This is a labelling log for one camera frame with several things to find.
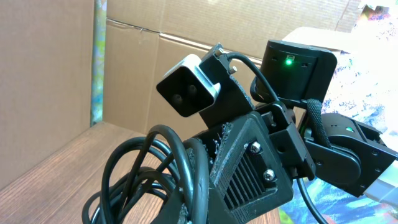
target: green indicator light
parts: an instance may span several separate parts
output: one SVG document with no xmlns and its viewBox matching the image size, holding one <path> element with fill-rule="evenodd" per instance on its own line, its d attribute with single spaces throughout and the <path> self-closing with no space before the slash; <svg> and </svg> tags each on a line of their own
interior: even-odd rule
<svg viewBox="0 0 398 224">
<path fill-rule="evenodd" d="M 346 130 L 347 130 L 347 131 L 354 132 L 354 130 L 353 130 L 352 128 L 350 128 L 350 127 L 347 127 Z"/>
<path fill-rule="evenodd" d="M 286 59 L 285 63 L 286 63 L 286 65 L 291 65 L 291 64 L 293 64 L 293 60 L 292 59 Z"/>
</svg>

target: silver bolt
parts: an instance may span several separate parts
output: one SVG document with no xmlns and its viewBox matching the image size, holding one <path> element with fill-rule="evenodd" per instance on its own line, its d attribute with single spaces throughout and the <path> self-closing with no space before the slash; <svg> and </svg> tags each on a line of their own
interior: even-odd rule
<svg viewBox="0 0 398 224">
<path fill-rule="evenodd" d="M 262 176 L 266 182 L 271 182 L 275 179 L 275 173 L 272 169 L 267 169 Z"/>
<path fill-rule="evenodd" d="M 223 49 L 217 49 L 215 53 L 217 57 L 221 56 L 222 54 L 225 54 Z"/>
<path fill-rule="evenodd" d="M 237 71 L 238 71 L 238 69 L 235 66 L 232 66 L 232 67 L 229 68 L 229 74 L 231 74 L 231 75 L 234 74 Z"/>
<path fill-rule="evenodd" d="M 251 144 L 251 146 L 250 146 L 250 151 L 252 152 L 252 153 L 255 153 L 255 154 L 257 154 L 257 153 L 259 153 L 260 152 L 260 150 L 261 150 L 261 145 L 260 145 L 260 143 L 258 143 L 258 142 L 253 142 L 252 144 Z"/>
</svg>

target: wooden floor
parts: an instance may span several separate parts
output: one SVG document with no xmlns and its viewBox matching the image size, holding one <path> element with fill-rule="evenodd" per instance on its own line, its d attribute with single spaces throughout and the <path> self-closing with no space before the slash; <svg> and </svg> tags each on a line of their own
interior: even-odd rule
<svg viewBox="0 0 398 224">
<path fill-rule="evenodd" d="M 0 191 L 0 223 L 81 223 L 83 204 L 100 190 L 111 152 L 123 141 L 140 135 L 112 124 L 96 124 Z M 120 160 L 112 184 L 130 170 L 135 156 L 136 152 L 130 152 Z M 159 164 L 153 157 L 144 163 Z M 159 208 L 160 199 L 146 195 L 125 223 L 150 223 Z M 251 223 L 279 223 L 277 209 Z"/>
</svg>

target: ventilation grille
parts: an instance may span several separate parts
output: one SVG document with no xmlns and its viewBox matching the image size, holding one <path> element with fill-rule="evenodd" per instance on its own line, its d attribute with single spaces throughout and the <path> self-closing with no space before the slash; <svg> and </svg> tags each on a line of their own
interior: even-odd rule
<svg viewBox="0 0 398 224">
<path fill-rule="evenodd" d="M 232 175 L 224 196 L 230 210 L 248 203 L 265 192 L 248 155 L 245 153 Z"/>
</svg>

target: cardboard wall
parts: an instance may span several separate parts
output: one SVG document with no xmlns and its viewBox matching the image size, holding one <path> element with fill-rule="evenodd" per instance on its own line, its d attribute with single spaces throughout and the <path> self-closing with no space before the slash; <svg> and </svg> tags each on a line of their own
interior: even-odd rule
<svg viewBox="0 0 398 224">
<path fill-rule="evenodd" d="M 156 124 L 182 139 L 206 129 L 198 114 L 183 118 L 155 85 L 188 54 L 205 55 L 221 42 L 261 64 L 268 39 L 283 39 L 302 26 L 349 32 L 358 0 L 183 1 L 108 0 L 104 73 L 105 121 L 146 133 Z M 234 77 L 247 93 L 252 71 L 234 62 Z"/>
<path fill-rule="evenodd" d="M 93 8 L 1 2 L 0 189 L 89 128 Z"/>
</svg>

